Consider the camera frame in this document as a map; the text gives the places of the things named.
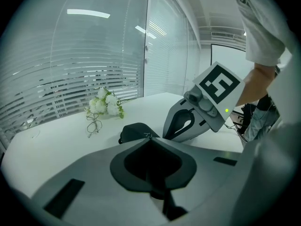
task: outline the ceiling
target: ceiling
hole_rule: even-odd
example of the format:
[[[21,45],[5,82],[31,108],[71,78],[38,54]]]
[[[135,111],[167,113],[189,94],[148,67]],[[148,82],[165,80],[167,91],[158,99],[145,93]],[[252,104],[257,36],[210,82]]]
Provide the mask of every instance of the ceiling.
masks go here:
[[[211,32],[234,34],[234,43],[245,46],[244,28],[235,0],[188,0],[197,18],[201,43],[212,40]]]

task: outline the ceiling air conditioner vent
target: ceiling air conditioner vent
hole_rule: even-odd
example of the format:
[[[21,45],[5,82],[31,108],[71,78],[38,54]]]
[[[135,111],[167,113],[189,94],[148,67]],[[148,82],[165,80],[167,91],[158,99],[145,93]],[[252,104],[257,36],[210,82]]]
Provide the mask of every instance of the ceiling air conditioner vent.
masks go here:
[[[212,38],[234,39],[234,34],[226,32],[211,32]]]

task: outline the forearm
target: forearm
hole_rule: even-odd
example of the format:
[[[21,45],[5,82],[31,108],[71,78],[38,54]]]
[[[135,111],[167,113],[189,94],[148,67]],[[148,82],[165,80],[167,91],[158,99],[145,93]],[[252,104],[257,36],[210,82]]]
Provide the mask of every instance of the forearm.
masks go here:
[[[244,105],[263,98],[267,94],[267,87],[274,79],[275,67],[255,64],[254,69],[246,76],[243,93],[237,105]]]

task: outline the white table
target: white table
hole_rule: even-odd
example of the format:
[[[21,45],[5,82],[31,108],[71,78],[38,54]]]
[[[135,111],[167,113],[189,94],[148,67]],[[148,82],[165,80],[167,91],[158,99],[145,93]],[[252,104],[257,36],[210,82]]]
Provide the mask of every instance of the white table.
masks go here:
[[[48,179],[80,157],[118,144],[124,126],[142,122],[162,136],[169,109],[182,96],[162,93],[124,103],[124,119],[101,119],[103,128],[87,137],[86,113],[78,113],[18,133],[9,145],[1,170],[11,187],[32,197]],[[232,126],[230,118],[226,121]],[[243,146],[235,130],[223,126],[185,142],[215,150],[242,152]]]

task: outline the projector screen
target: projector screen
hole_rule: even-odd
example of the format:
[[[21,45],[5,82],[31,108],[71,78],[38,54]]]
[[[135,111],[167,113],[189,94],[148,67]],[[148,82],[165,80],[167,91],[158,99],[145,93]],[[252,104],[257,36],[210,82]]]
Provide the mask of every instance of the projector screen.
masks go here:
[[[254,62],[246,60],[246,52],[222,45],[211,45],[211,64],[221,63],[242,80],[254,68]]]

